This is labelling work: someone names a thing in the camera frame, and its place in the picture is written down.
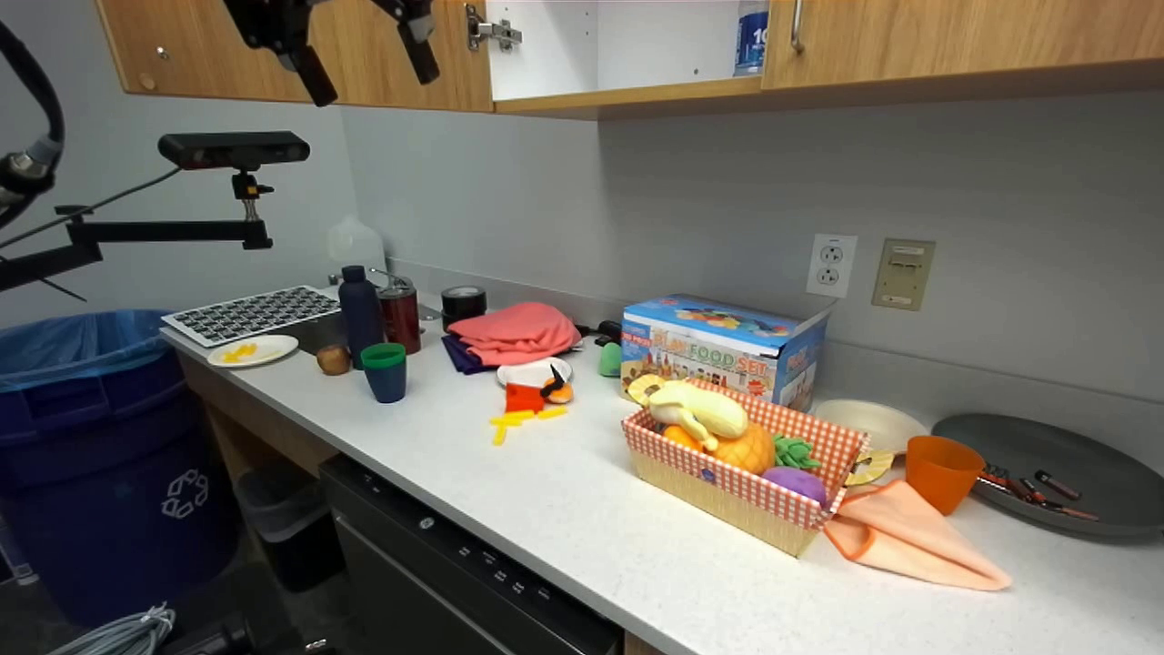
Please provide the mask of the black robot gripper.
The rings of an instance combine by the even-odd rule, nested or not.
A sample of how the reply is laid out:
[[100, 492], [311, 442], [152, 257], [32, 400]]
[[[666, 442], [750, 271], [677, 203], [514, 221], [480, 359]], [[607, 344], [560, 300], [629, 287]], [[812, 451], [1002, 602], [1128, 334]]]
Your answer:
[[[392, 23], [402, 54], [420, 84], [440, 77], [432, 54], [432, 0], [373, 0]], [[300, 80], [315, 106], [339, 97], [323, 63], [308, 46], [311, 0], [226, 0], [226, 10], [247, 46], [267, 46]]]

